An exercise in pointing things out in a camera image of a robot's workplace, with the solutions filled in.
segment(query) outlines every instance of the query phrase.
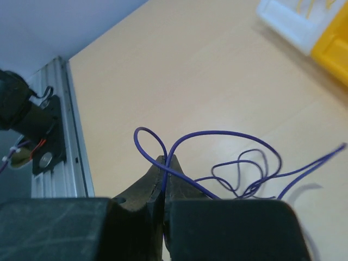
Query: wooden table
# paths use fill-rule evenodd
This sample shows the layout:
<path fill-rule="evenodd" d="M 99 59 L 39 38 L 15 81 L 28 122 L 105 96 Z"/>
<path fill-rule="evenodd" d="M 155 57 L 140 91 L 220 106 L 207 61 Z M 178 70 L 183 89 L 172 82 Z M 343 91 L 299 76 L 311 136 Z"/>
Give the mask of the wooden table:
<path fill-rule="evenodd" d="M 150 0 L 70 60 L 97 196 L 117 195 L 150 167 L 133 143 L 138 126 L 154 130 L 168 147 L 197 130 L 255 135 L 280 152 L 283 172 L 348 141 L 345 88 L 263 25 L 256 7 L 257 1 Z M 161 154 L 149 135 L 140 140 L 150 155 Z M 186 175 L 198 178 L 254 147 L 210 136 L 187 141 L 176 155 Z M 284 198 L 321 260 L 348 256 L 347 155 Z M 276 159 L 269 157 L 274 171 Z M 242 171 L 244 187 L 258 178 L 252 166 Z M 218 171 L 232 183 L 235 173 L 235 166 Z M 270 181 L 259 195 L 278 195 L 292 179 Z M 232 197 L 216 181 L 202 184 Z"/>

